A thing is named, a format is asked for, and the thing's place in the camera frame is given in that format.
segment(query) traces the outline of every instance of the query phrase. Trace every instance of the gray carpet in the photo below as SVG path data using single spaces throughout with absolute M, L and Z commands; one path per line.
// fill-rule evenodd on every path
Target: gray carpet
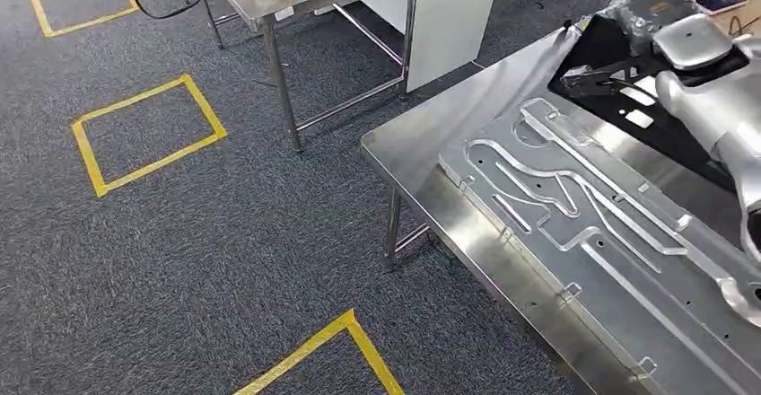
M 123 0 L 42 0 L 53 28 Z M 179 0 L 144 0 L 155 12 Z M 496 0 L 489 65 L 607 0 Z M 419 257 L 384 272 L 387 189 L 360 136 L 474 74 L 401 100 L 379 96 L 288 148 L 262 41 L 240 22 L 211 40 L 198 8 L 140 13 L 55 38 L 30 0 L 0 2 L 0 393 L 229 394 L 350 308 L 407 393 L 571 393 L 460 264 Z M 218 13 L 229 12 L 213 0 Z M 395 46 L 400 36 L 350 6 Z M 334 13 L 279 40 L 300 118 L 395 75 Z M 97 198 L 71 123 L 190 74 L 229 135 Z M 106 180 L 209 131 L 172 91 L 85 123 Z M 416 225 L 405 209 L 403 229 Z M 266 393 L 382 393 L 344 333 Z

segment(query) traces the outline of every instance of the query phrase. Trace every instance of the black panel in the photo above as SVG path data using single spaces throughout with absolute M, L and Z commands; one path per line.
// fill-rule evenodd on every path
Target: black panel
M 637 79 L 645 75 L 655 76 L 659 71 L 669 69 L 669 64 L 660 56 L 653 53 L 632 57 L 630 55 L 629 40 L 621 31 L 618 23 L 601 16 L 595 15 L 586 30 L 571 49 L 571 52 L 560 65 L 557 73 L 549 83 L 549 90 L 565 99 L 574 102 L 597 117 L 624 130 L 629 135 L 640 140 L 644 144 L 654 148 L 670 159 L 685 166 L 691 171 L 703 176 L 716 185 L 734 192 L 734 182 L 720 164 L 713 162 L 702 146 L 687 131 L 681 121 L 672 117 L 659 103 L 650 107 L 618 92 L 621 87 L 594 94 L 571 95 L 561 77 L 575 67 L 590 66 L 592 69 L 603 68 L 618 62 L 632 62 L 637 64 L 645 73 L 639 74 Z M 715 76 L 726 74 L 748 63 L 741 52 L 736 50 L 728 55 L 721 64 L 711 68 L 678 74 L 686 85 L 699 85 L 710 81 Z M 640 110 L 653 119 L 653 123 L 647 128 L 641 128 L 625 118 L 632 110 Z

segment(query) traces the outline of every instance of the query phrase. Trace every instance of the white sticker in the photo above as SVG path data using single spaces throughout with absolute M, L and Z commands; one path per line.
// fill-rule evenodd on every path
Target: white sticker
M 293 6 L 288 6 L 280 12 L 275 12 L 275 19 L 278 21 L 282 21 L 291 15 L 293 15 Z

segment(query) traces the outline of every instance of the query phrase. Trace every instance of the white panel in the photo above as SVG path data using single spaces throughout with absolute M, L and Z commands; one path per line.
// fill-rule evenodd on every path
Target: white panel
M 407 0 L 362 0 L 362 2 L 404 34 L 407 26 Z
M 407 91 L 478 57 L 494 0 L 417 0 Z

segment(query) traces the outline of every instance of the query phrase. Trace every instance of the yellow tape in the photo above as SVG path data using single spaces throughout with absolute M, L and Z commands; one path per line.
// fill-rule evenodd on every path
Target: yellow tape
M 137 10 L 136 1 L 135 0 L 127 0 L 127 1 L 129 1 L 130 6 L 123 11 L 102 16 L 100 18 L 96 18 L 88 22 L 82 22 L 82 23 L 75 24 L 69 27 L 65 27 L 64 29 L 60 29 L 60 30 L 53 30 L 52 28 L 50 28 L 50 22 L 48 21 L 48 17 L 45 15 L 45 9 L 43 9 L 42 2 L 40 0 L 31 0 L 31 6 L 34 8 L 34 13 L 37 15 L 37 21 L 39 21 L 39 26 L 42 29 L 42 33 L 45 36 L 52 38 L 54 36 L 60 36 L 62 34 L 70 33 L 72 31 L 77 31 L 85 27 L 90 27 L 96 24 L 109 21 L 109 20 L 113 20 L 114 18 L 118 18 L 119 16 L 126 15 L 128 13 L 132 13 L 136 11 Z
M 204 117 L 206 117 L 206 120 L 211 125 L 214 133 L 212 133 L 212 135 L 210 136 L 205 137 L 204 139 L 201 139 L 200 141 L 194 144 L 188 145 L 185 148 L 182 148 L 162 158 L 161 160 L 157 162 L 150 163 L 138 169 L 137 171 L 131 172 L 121 178 L 113 180 L 112 182 L 106 183 L 103 179 L 101 168 L 98 166 L 98 162 L 95 160 L 95 154 L 92 152 L 92 148 L 90 147 L 90 142 L 87 140 L 87 135 L 84 133 L 84 126 L 83 126 L 84 121 L 87 121 L 89 119 L 94 119 L 101 115 L 105 115 L 110 112 L 113 112 L 114 110 L 118 110 L 120 108 L 124 108 L 126 106 L 135 104 L 143 99 L 147 99 L 160 92 L 165 92 L 169 90 L 170 88 L 176 87 L 181 84 L 185 84 L 186 88 L 190 92 L 190 95 L 193 96 L 193 100 L 196 102 L 198 107 L 204 113 Z M 125 101 L 120 101 L 118 103 L 114 103 L 113 105 L 107 106 L 106 108 L 94 110 L 93 112 L 84 114 L 74 123 L 72 123 L 72 130 L 74 131 L 74 138 L 76 139 L 76 143 L 79 145 L 79 151 L 82 153 L 82 158 L 84 160 L 84 167 L 85 169 L 87 169 L 87 173 L 90 176 L 90 181 L 92 182 L 92 187 L 95 189 L 95 195 L 98 196 L 98 198 L 102 197 L 103 195 L 105 195 L 106 193 L 108 193 L 109 191 L 113 189 L 121 187 L 127 184 L 128 182 L 137 180 L 138 178 L 144 175 L 147 175 L 148 173 L 156 171 L 157 169 L 160 169 L 166 166 L 167 164 L 178 160 L 179 158 L 185 157 L 186 155 L 193 153 L 194 151 L 197 151 L 227 136 L 227 130 L 224 129 L 224 127 L 222 126 L 222 123 L 220 123 L 219 119 L 216 117 L 216 115 L 212 111 L 212 108 L 209 105 L 209 102 L 206 100 L 206 98 L 201 93 L 201 91 L 198 90 L 196 83 L 193 82 L 193 78 L 191 78 L 190 75 L 183 75 L 175 79 L 174 81 L 171 81 L 159 87 L 153 88 L 147 92 L 142 92 L 138 94 L 137 96 L 131 97 Z
M 275 365 L 264 375 L 256 379 L 254 382 L 249 383 L 242 389 L 239 389 L 233 395 L 254 395 L 259 393 L 266 388 L 269 383 L 296 366 L 303 358 L 317 350 L 320 346 L 344 329 L 349 331 L 349 335 L 352 336 L 354 342 L 362 351 L 365 360 L 375 372 L 375 375 L 378 376 L 383 387 L 386 388 L 386 392 L 392 395 L 404 395 L 397 380 L 394 379 L 394 376 L 391 374 L 391 371 L 389 371 L 386 363 L 383 362 L 381 355 L 378 354 L 378 350 L 375 349 L 375 346 L 372 345 L 372 342 L 367 337 L 364 329 L 362 329 L 356 321 L 354 309 L 341 314 L 337 319 L 331 321 L 329 325 L 321 329 L 318 333 L 312 336 L 312 338 L 308 339 L 306 343 L 296 349 L 295 352 L 286 357 L 283 362 Z

